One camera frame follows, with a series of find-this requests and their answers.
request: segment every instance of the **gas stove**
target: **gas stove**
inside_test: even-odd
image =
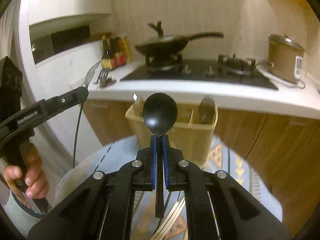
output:
[[[146,59],[146,64],[122,80],[195,80],[242,84],[278,90],[255,68],[255,59],[219,55],[218,60],[185,59],[181,56],[161,61]]]

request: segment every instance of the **rice cooker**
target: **rice cooker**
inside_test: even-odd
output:
[[[269,37],[268,60],[271,73],[283,80],[297,84],[301,77],[304,49],[297,42],[271,34]]]

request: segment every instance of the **black glass cooktop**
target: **black glass cooktop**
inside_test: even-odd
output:
[[[183,65],[173,70],[154,70],[145,65],[136,69],[122,80],[198,80],[243,84],[278,90],[268,78],[257,70],[251,76],[239,75],[218,64],[215,60],[183,60]]]

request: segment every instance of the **black spoon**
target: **black spoon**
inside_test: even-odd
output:
[[[147,98],[143,106],[143,120],[156,136],[157,185],[156,217],[164,217],[163,200],[163,136],[174,125],[178,116],[176,102],[166,94],[156,93]]]

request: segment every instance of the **beige utensil holder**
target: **beige utensil holder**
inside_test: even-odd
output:
[[[150,146],[152,133],[142,117],[143,105],[143,101],[135,102],[127,110],[125,117],[137,136],[140,147],[146,148]],[[218,108],[215,105],[212,124],[201,124],[198,118],[198,105],[177,104],[177,107],[177,121],[167,132],[170,147],[179,149],[185,160],[202,168],[208,158],[214,128],[218,120]]]

